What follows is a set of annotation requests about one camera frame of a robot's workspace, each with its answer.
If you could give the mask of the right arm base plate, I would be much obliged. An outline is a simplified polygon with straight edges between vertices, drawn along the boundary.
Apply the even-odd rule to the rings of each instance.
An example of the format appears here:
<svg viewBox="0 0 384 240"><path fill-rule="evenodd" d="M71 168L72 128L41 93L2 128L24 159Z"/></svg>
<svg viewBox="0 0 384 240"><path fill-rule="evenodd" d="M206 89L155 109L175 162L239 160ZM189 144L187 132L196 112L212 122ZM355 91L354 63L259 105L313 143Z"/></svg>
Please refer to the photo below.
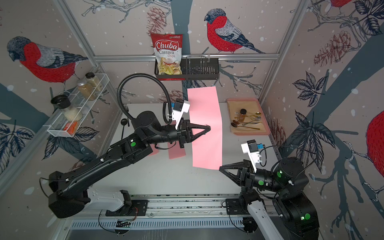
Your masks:
<svg viewBox="0 0 384 240"><path fill-rule="evenodd" d="M258 205L262 204L263 210L268 213L262 199L256 199L254 201L245 200L244 202L241 202L241 199L237 198L225 200L227 215L251 215L248 211L248 206L253 203L258 203Z"/></svg>

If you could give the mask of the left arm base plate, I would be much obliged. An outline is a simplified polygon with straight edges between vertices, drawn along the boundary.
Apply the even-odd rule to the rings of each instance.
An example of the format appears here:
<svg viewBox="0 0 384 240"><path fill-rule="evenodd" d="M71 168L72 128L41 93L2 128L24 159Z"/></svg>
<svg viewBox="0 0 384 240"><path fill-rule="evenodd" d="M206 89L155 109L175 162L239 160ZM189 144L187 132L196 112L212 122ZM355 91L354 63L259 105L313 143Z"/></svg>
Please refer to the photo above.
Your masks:
<svg viewBox="0 0 384 240"><path fill-rule="evenodd" d="M148 208L148 200L132 200L132 204L123 205L115 212L106 211L106 217L141 217L145 216Z"/></svg>

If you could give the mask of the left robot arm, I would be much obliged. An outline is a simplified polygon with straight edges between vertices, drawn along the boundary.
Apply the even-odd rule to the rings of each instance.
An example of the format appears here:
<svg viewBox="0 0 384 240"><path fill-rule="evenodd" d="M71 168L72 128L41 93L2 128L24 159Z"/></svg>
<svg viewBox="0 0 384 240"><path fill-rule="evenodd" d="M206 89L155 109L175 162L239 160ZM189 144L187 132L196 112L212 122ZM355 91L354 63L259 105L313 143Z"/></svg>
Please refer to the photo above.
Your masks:
<svg viewBox="0 0 384 240"><path fill-rule="evenodd" d="M48 206L57 218L72 217L86 208L105 210L108 217L140 215L128 191L99 192L93 184L149 156L156 144L179 143L183 148L211 130L208 125L192 124L189 120L181 120L178 126L161 126L151 111L140 113L132 125L133 134L111 145L107 153L91 163L68 173L50 174L52 194Z"/></svg>

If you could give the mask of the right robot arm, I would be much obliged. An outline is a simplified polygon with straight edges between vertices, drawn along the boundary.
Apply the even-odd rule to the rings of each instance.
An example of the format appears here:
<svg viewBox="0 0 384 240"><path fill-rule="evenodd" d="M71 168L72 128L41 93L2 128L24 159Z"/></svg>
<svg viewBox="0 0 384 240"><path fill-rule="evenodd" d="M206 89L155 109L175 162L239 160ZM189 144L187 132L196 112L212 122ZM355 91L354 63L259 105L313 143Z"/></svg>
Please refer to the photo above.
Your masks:
<svg viewBox="0 0 384 240"><path fill-rule="evenodd" d="M315 206L304 194L309 183L305 168L296 157L278 161L270 171L254 169L251 162L224 165L219 171L241 187L239 198L226 199L228 216L249 215L244 221L246 233L261 230L266 240L281 240L283 236L271 220L261 191L275 193L273 206L293 240L317 240L319 219Z"/></svg>

